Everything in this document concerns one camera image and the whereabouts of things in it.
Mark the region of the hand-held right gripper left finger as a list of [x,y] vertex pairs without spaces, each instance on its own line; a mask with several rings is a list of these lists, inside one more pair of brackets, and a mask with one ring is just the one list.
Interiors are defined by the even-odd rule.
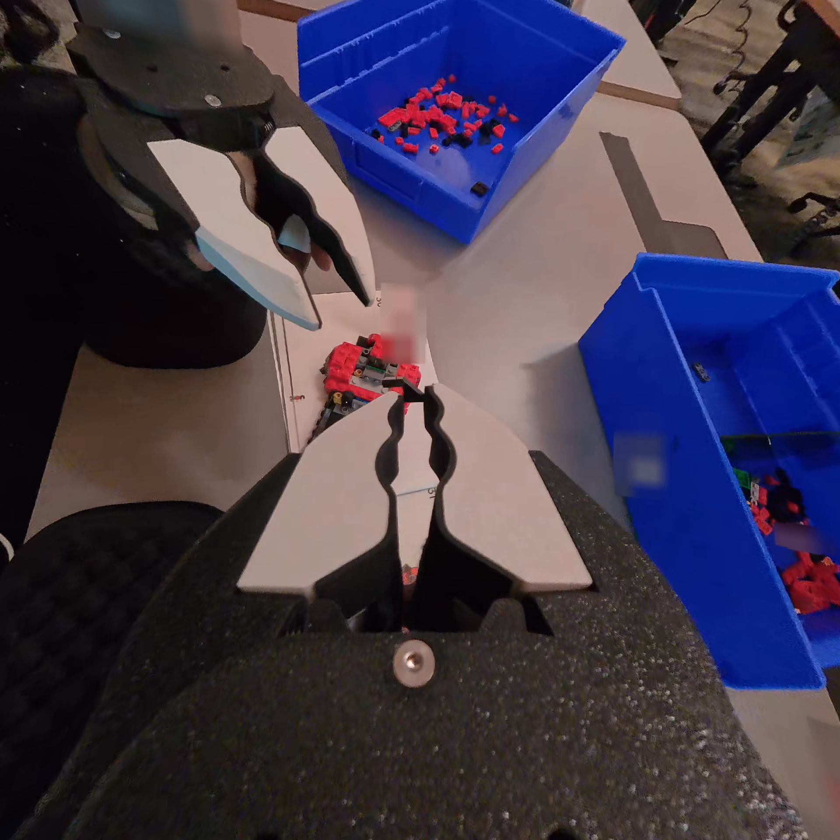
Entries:
[[301,453],[237,586],[315,596],[317,585],[394,536],[404,400],[388,392]]

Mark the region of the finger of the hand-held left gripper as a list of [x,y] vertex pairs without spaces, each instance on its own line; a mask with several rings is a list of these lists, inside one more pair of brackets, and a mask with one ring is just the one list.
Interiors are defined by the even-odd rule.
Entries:
[[261,168],[346,286],[364,306],[374,306],[375,270],[361,212],[341,174],[305,130],[298,125],[275,128],[261,151]]
[[248,207],[235,163],[186,140],[151,141],[148,147],[196,218],[195,240],[206,260],[265,309],[319,330],[300,271],[280,251],[271,227]]

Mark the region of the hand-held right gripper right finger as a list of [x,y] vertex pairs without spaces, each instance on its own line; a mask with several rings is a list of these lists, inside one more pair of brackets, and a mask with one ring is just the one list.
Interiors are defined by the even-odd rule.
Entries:
[[425,393],[442,536],[519,592],[588,589],[592,576],[527,446],[450,387]]

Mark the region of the black and red lego model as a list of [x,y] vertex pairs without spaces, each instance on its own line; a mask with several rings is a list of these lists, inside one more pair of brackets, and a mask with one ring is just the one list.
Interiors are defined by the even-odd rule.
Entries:
[[415,387],[422,382],[419,366],[394,361],[386,353],[386,342],[377,332],[361,335],[355,343],[343,342],[335,346],[320,372],[327,400],[309,442],[341,419],[393,390],[389,382],[409,382]]

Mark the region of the pile of loose lego pieces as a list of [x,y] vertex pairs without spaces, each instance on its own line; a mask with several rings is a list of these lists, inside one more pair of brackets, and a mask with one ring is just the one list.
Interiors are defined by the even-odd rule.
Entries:
[[506,134],[522,126],[521,114],[494,94],[479,98],[462,93],[457,81],[451,74],[420,87],[384,110],[366,134],[409,158],[436,156],[452,147],[467,151],[474,145],[501,154]]

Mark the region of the white lego instruction booklet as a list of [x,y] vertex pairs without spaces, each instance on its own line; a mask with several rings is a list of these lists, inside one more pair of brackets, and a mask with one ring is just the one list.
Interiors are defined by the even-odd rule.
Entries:
[[[280,395],[285,404],[284,418],[287,448],[299,453],[308,444],[327,402],[320,372],[334,347],[359,337],[382,332],[382,292],[376,303],[364,308],[351,292],[316,295],[322,327],[308,331],[269,315],[269,332]],[[429,465],[431,439],[424,425],[423,408],[412,404],[407,409],[404,433],[398,450],[399,473],[394,492],[397,500],[398,534],[402,559],[403,583],[412,593],[431,518],[438,478]]]

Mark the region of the pile of mixed lego pieces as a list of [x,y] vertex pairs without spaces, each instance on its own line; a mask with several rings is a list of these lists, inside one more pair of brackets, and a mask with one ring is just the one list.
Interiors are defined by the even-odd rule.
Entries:
[[838,548],[816,527],[803,491],[781,467],[763,476],[730,464],[752,522],[799,617],[839,607]]

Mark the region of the blue storage bin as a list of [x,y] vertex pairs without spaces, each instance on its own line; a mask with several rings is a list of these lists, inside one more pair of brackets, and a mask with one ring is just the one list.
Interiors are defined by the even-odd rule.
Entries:
[[[297,24],[299,92],[351,175],[469,244],[560,147],[624,43],[559,2],[343,2]],[[451,74],[465,95],[521,114],[501,154],[474,145],[411,158],[366,134]],[[484,198],[475,182],[489,186]]]
[[819,690],[838,666],[838,609],[795,614],[730,468],[783,468],[838,548],[837,286],[642,254],[579,341],[637,540],[731,688]]

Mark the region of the black chair base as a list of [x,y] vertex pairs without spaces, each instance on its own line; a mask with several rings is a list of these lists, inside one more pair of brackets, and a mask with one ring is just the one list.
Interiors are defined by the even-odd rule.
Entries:
[[816,213],[800,226],[791,239],[787,256],[798,257],[809,243],[818,239],[839,237],[839,199],[820,193],[807,192],[794,199],[787,207],[788,213],[802,214],[809,203],[819,206]]

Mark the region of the black desk leg frame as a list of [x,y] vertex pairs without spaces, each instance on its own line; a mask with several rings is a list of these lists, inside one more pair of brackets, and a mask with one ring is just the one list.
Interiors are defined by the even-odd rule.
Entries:
[[[700,139],[720,178],[740,167],[814,89],[820,89],[833,105],[839,104],[838,2],[787,2],[777,23],[784,31],[780,46],[743,82],[737,97]],[[722,149],[730,132],[769,90],[773,95],[763,110],[748,121],[729,147]]]

